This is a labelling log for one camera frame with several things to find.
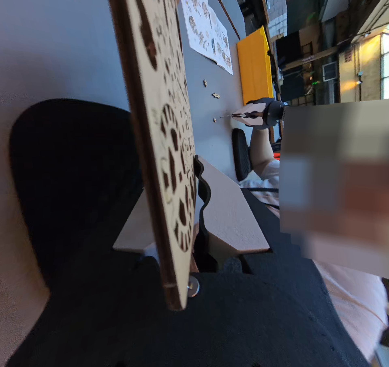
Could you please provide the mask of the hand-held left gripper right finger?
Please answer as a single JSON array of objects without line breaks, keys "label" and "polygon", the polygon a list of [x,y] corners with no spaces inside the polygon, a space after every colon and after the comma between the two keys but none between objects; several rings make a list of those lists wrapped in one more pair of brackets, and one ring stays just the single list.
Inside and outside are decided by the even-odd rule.
[{"label": "hand-held left gripper right finger", "polygon": [[269,251],[239,185],[203,157],[194,158],[198,196],[203,201],[193,253],[198,270],[217,272],[229,258]]}]

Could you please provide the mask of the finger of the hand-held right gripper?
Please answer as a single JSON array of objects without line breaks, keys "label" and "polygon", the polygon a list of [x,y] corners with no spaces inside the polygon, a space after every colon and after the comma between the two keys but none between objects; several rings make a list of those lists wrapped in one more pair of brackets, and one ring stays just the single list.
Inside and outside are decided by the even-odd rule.
[{"label": "finger of the hand-held right gripper", "polygon": [[233,113],[233,116],[263,116],[265,103],[249,103]]},{"label": "finger of the hand-held right gripper", "polygon": [[233,116],[233,119],[239,121],[247,126],[263,126],[264,120],[260,116],[255,117],[242,117],[242,116]]}]

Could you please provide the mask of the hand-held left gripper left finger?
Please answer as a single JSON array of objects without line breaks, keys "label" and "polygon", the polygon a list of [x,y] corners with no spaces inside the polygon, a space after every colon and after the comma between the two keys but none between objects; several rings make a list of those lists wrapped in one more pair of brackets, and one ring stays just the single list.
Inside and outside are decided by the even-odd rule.
[{"label": "hand-held left gripper left finger", "polygon": [[113,249],[139,254],[158,253],[145,190],[114,242]]}]

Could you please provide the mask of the laser-cut plywood parts sheet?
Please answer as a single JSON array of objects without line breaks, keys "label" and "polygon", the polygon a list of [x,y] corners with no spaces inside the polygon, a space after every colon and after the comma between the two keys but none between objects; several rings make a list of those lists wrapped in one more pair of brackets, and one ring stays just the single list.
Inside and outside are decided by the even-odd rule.
[{"label": "laser-cut plywood parts sheet", "polygon": [[187,305],[195,145],[176,0],[109,0],[168,307]]}]

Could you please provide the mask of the person's right forearm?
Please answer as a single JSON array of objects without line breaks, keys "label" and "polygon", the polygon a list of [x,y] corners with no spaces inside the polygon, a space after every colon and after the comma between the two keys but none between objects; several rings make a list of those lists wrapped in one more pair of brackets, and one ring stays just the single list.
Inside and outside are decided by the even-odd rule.
[{"label": "person's right forearm", "polygon": [[252,130],[249,156],[252,169],[261,180],[279,176],[280,161],[274,158],[268,129]]}]

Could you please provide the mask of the black foam mat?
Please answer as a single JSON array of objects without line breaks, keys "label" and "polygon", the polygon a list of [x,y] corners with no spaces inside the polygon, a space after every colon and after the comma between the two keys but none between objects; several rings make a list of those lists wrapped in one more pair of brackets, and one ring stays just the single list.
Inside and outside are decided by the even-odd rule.
[{"label": "black foam mat", "polygon": [[232,148],[237,180],[243,181],[252,171],[249,146],[243,130],[234,128],[232,130]]},{"label": "black foam mat", "polygon": [[12,126],[12,177],[49,288],[123,229],[143,189],[135,142],[130,112],[75,99],[39,102]]}]

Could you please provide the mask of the yellow plastic bin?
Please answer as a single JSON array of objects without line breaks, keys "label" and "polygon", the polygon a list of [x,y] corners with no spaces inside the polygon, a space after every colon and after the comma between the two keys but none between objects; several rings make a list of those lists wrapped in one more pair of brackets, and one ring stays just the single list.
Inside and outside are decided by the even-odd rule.
[{"label": "yellow plastic bin", "polygon": [[273,98],[269,44],[264,27],[240,40],[236,48],[244,105],[261,98]]}]

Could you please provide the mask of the white instruction booklet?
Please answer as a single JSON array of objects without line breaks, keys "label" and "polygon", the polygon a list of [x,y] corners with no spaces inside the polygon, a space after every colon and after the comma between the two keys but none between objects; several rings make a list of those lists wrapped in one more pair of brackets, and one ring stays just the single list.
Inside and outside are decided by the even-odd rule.
[{"label": "white instruction booklet", "polygon": [[233,75],[226,28],[208,0],[181,0],[189,46]]}]

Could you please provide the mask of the person's light clothing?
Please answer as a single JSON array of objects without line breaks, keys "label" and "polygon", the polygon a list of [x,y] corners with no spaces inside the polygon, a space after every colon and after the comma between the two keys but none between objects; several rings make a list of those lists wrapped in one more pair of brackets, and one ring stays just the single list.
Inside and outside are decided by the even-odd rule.
[{"label": "person's light clothing", "polygon": [[[252,164],[259,177],[242,179],[241,188],[278,189],[280,161],[269,159]],[[278,218],[279,195],[273,192],[252,191],[253,195]],[[351,339],[370,363],[384,331],[388,328],[387,292],[382,278],[332,263],[313,260],[320,273],[334,308]]]}]

